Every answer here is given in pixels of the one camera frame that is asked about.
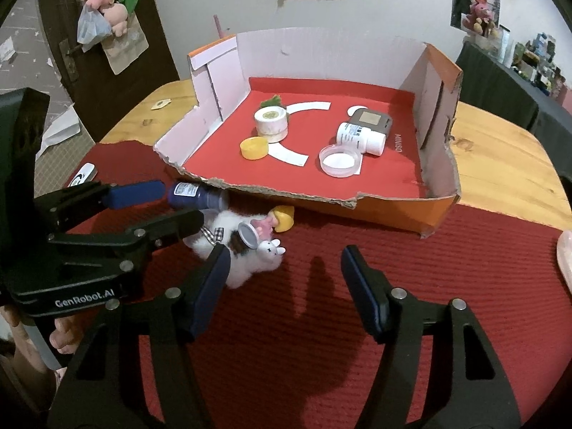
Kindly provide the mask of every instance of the plaid bow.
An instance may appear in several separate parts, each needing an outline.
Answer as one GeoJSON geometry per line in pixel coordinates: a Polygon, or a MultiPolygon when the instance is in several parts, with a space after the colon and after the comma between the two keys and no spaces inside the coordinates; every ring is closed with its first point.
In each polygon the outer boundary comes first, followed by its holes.
{"type": "Polygon", "coordinates": [[[201,232],[212,246],[215,246],[217,243],[221,243],[222,238],[224,237],[224,227],[217,227],[214,233],[206,227],[201,227],[201,232]]]}

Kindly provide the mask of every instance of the cardboard box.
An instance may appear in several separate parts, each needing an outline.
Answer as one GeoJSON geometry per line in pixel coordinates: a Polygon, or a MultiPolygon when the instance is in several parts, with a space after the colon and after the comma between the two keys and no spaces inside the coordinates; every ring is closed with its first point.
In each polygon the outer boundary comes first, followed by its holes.
{"type": "Polygon", "coordinates": [[[198,106],[154,147],[189,179],[424,236],[460,198],[449,140],[462,72],[430,44],[284,28],[218,40],[190,53],[189,65],[198,106]],[[286,105],[328,105],[291,115],[281,144],[303,148],[303,166],[240,155],[240,142],[256,134],[257,104],[274,93],[286,105]],[[316,150],[352,104],[389,112],[394,125],[381,157],[364,156],[361,175],[336,179],[319,169],[316,150]]]}

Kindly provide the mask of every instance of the red tablecloth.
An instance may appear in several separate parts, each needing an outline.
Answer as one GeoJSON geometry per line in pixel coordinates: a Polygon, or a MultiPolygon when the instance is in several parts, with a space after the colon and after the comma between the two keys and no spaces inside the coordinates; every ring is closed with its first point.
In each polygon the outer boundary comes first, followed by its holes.
{"type": "MultiPolygon", "coordinates": [[[[119,184],[171,179],[165,164],[137,142],[98,144],[85,162],[97,178],[119,184]]],[[[265,212],[268,203],[235,200],[265,212]]],[[[81,231],[121,230],[167,210],[161,202],[106,211],[81,231]]],[[[572,357],[572,305],[556,264],[559,231],[458,205],[437,233],[419,236],[296,210],[281,234],[280,269],[225,290],[206,334],[191,347],[197,378],[217,429],[353,428],[382,348],[361,326],[340,272],[340,253],[355,243],[394,285],[420,299],[465,299],[508,374],[523,421],[542,404],[572,357]]],[[[158,252],[145,277],[147,295],[180,282],[198,263],[182,243],[158,252]]],[[[430,339],[424,343],[414,406],[420,415],[430,339]]],[[[145,340],[142,369],[152,366],[145,340]]],[[[160,414],[148,388],[148,405],[160,414]]]]}

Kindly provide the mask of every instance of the white pill bottle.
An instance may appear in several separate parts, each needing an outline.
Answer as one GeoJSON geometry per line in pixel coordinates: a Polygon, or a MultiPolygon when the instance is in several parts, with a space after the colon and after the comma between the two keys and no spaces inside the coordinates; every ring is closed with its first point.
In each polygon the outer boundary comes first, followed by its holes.
{"type": "Polygon", "coordinates": [[[381,156],[385,147],[385,134],[362,125],[342,122],[337,129],[336,143],[352,147],[359,153],[381,156]]]}

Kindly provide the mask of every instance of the yellow bottle cap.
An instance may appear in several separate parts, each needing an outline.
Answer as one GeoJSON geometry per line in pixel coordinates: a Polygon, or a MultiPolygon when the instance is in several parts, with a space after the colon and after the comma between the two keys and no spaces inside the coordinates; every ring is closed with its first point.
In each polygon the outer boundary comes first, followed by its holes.
{"type": "Polygon", "coordinates": [[[268,140],[250,137],[240,142],[240,153],[246,159],[261,159],[268,154],[268,140]]]}

